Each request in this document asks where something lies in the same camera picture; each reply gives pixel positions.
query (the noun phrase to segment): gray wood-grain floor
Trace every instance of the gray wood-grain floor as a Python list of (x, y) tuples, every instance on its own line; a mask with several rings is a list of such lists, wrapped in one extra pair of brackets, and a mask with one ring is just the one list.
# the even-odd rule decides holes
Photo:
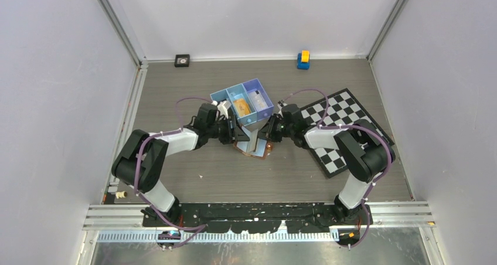
[[(313, 60), (309, 70), (297, 70), (295, 61), (192, 62), (188, 68), (151, 63), (139, 102), (134, 128), (148, 132), (179, 127), (174, 106), (186, 96), (209, 94), (246, 80), (259, 78), (273, 103), (304, 88), (326, 94), (347, 87), (365, 109), (392, 134), (371, 69), (366, 60)], [(322, 98), (301, 93), (289, 101), (299, 106)], [(184, 121), (196, 115), (200, 101), (179, 105)], [(325, 179), (310, 153), (290, 140), (276, 143), (265, 159), (250, 158), (231, 145), (210, 140), (199, 150), (168, 157), (161, 180), (182, 202), (329, 202), (343, 188), (349, 172)], [(121, 190), (129, 190), (121, 184)], [(397, 160), (370, 194), (371, 201), (408, 201), (403, 167)], [(117, 203), (138, 202), (130, 196)]]

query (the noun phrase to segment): yellow toy block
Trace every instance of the yellow toy block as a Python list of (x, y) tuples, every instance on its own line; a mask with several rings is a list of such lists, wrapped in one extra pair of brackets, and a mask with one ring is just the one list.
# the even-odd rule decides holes
[(307, 50), (302, 51), (302, 62), (309, 63), (309, 51)]

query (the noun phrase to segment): orange object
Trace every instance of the orange object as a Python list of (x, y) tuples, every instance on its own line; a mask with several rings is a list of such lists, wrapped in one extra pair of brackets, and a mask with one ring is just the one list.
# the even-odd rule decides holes
[(245, 101), (245, 99), (243, 98), (236, 99), (233, 102), (233, 104), (239, 117), (244, 117), (245, 115), (250, 114), (250, 107), (249, 104), (247, 104), (247, 102)]
[(309, 63), (309, 51), (307, 50), (302, 51), (302, 62)]

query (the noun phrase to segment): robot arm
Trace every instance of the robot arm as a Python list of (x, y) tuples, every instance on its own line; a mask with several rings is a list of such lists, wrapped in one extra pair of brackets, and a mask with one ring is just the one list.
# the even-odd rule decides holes
[[(337, 222), (353, 220), (373, 180), (387, 167), (387, 152), (377, 139), (365, 132), (347, 128), (319, 129), (305, 122), (297, 105), (282, 102), (278, 102), (278, 105), (281, 107), (280, 112), (271, 117), (260, 136), (275, 142), (281, 141), (282, 137), (289, 137), (296, 146), (304, 149), (340, 150), (350, 175), (345, 187), (336, 196), (332, 211)], [(358, 120), (354, 125), (376, 131), (367, 120)], [(394, 161), (395, 153), (390, 146), (389, 153)]]
[[(171, 221), (177, 220), (181, 210), (177, 197), (159, 180), (165, 158), (181, 151), (198, 149), (211, 138), (218, 138), (223, 144), (249, 140), (231, 110), (227, 113), (228, 117), (218, 117), (217, 111), (213, 104), (202, 104), (195, 119), (181, 131), (156, 137), (144, 148), (138, 175), (138, 190)], [(113, 163), (112, 174), (132, 188), (138, 151), (142, 143), (154, 134), (156, 133), (149, 134), (143, 130), (133, 131)]]
[[(325, 130), (314, 127), (304, 120), (297, 105), (284, 103), (280, 105), (281, 111), (271, 116), (259, 132), (259, 138), (280, 142), (283, 137), (289, 137), (296, 146), (301, 148), (340, 150), (348, 165), (350, 175), (344, 189), (335, 198), (332, 212), (337, 222), (357, 217), (361, 208), (361, 200), (372, 184), (373, 178), (379, 176), (387, 166), (384, 148), (378, 140), (366, 133), (348, 129)], [(375, 130), (366, 120), (359, 120), (355, 125)], [(138, 150), (149, 135), (145, 131), (133, 131), (114, 161), (113, 175), (131, 187), (134, 186)], [(202, 104), (195, 120), (185, 126), (181, 132), (154, 138), (145, 146), (145, 156), (139, 171), (138, 189), (171, 221), (177, 220), (181, 214), (181, 208), (179, 200), (159, 180), (165, 157), (181, 151), (198, 149), (212, 138), (218, 138), (223, 144), (249, 140), (231, 110), (219, 116), (215, 105)], [(367, 147), (363, 149), (361, 145), (366, 144)]]

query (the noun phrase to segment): checkerboard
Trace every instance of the checkerboard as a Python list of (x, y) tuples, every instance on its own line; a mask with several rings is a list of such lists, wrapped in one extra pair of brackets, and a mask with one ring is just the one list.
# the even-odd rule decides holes
[[(328, 115), (323, 120), (323, 125), (346, 125), (352, 124), (356, 120), (365, 119), (371, 122), (379, 135), (390, 145), (393, 145), (392, 139), (383, 131), (378, 123), (367, 113), (364, 107), (357, 101), (348, 89), (343, 89), (335, 94), (328, 96)], [(323, 98), (307, 106), (303, 106), (302, 116), (306, 120), (311, 120), (316, 124), (324, 115), (326, 100)], [(331, 178), (347, 170), (345, 161), (339, 150), (319, 148), (311, 150), (312, 156), (316, 159), (326, 177)]]

